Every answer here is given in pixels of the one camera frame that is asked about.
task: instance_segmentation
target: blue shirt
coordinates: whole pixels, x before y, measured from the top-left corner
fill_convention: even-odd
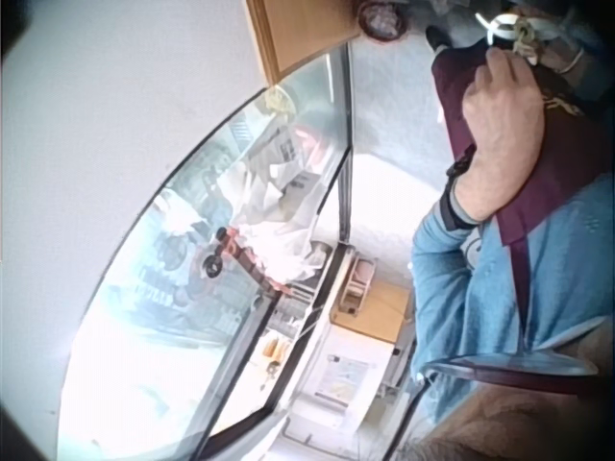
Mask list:
[[[447,231],[432,209],[414,236],[411,271],[416,295],[417,348],[413,376],[435,359],[515,352],[519,317],[508,248],[495,219],[484,224],[472,273],[461,244],[469,230]],[[611,315],[613,284],[613,175],[604,174],[552,213],[528,236],[531,267],[526,341],[531,349]],[[435,422],[476,386],[439,376],[426,394]]]

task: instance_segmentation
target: maroon cloth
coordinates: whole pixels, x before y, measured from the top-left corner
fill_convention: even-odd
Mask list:
[[[477,67],[485,64],[487,48],[482,40],[469,48],[445,50],[431,68],[455,160],[474,146],[461,101],[474,81]],[[612,151],[604,127],[582,114],[573,115],[560,105],[572,99],[570,88],[560,76],[541,66],[533,71],[546,106],[555,107],[546,109],[542,152],[528,182],[496,214],[504,245],[528,235],[600,173],[611,170]]]

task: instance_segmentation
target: poster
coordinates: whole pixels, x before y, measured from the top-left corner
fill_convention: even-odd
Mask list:
[[[316,396],[348,408],[365,379],[369,364],[339,355],[329,355],[327,358],[329,363],[318,384]]]

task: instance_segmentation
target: finger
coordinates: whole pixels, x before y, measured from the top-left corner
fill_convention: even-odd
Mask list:
[[[531,71],[529,64],[522,57],[513,55],[510,57],[510,68],[514,79],[520,85],[536,85],[536,79],[534,79],[534,73]]]
[[[480,91],[481,89],[485,89],[490,83],[491,72],[489,72],[489,67],[486,65],[477,67],[477,73],[474,77],[474,85],[476,86],[476,90]]]
[[[513,82],[510,62],[500,48],[491,47],[487,50],[487,65],[494,85],[509,85]]]
[[[465,118],[467,118],[466,114],[468,110],[472,112],[472,106],[474,104],[473,99],[476,94],[477,87],[474,83],[471,83],[470,86],[466,88],[465,93],[463,93],[463,98],[461,99],[461,112]]]
[[[464,99],[468,97],[475,95],[477,91],[478,91],[477,85],[474,82],[471,82],[470,85],[465,89],[465,92],[463,93],[463,98],[461,99],[461,101],[463,101]]]

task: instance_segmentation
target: wooden shelf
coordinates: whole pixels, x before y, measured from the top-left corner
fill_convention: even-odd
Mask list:
[[[374,280],[356,317],[340,312],[336,305],[331,313],[331,322],[338,327],[395,344],[405,321],[409,296],[409,288]]]
[[[353,0],[247,0],[270,85],[359,33]]]

